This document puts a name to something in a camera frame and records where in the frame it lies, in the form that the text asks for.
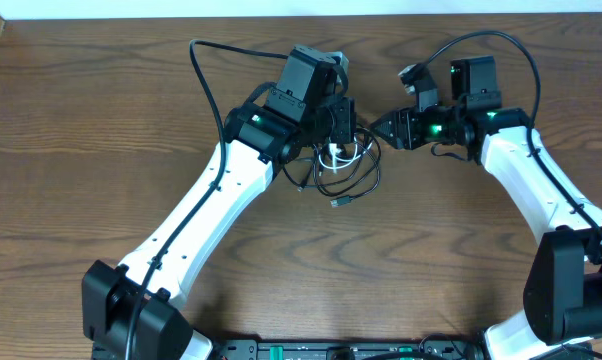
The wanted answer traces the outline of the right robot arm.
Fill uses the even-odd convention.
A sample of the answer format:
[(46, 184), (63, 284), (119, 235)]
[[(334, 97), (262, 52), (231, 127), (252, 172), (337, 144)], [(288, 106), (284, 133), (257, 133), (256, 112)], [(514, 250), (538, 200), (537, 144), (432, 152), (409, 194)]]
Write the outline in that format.
[(487, 328), (487, 359), (542, 359), (589, 354), (602, 337), (602, 210), (552, 159), (520, 108), (505, 108), (491, 56), (451, 63), (454, 103), (439, 101), (423, 63), (399, 78), (412, 107), (374, 122), (375, 135), (400, 150), (459, 145), (504, 187), (538, 245), (523, 293), (523, 308)]

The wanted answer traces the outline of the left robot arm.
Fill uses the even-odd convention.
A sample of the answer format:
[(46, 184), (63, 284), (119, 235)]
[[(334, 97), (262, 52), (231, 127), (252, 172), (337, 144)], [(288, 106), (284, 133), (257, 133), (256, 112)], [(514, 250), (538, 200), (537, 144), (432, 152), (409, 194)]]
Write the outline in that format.
[(296, 45), (276, 82), (222, 117), (201, 176), (166, 220), (115, 267), (97, 260), (82, 284), (83, 332), (96, 359), (207, 359), (212, 341), (182, 315), (197, 276), (245, 208), (301, 150), (351, 143), (348, 59)]

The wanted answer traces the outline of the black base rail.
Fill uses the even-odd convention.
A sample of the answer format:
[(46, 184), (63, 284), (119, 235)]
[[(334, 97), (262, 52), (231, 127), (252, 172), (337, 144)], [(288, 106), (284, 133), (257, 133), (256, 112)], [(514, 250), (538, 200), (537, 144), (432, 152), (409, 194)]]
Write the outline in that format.
[(442, 335), (408, 341), (266, 341), (225, 339), (213, 342), (209, 360), (330, 360), (369, 359), (393, 353), (397, 359), (499, 359), (482, 340), (468, 341)]

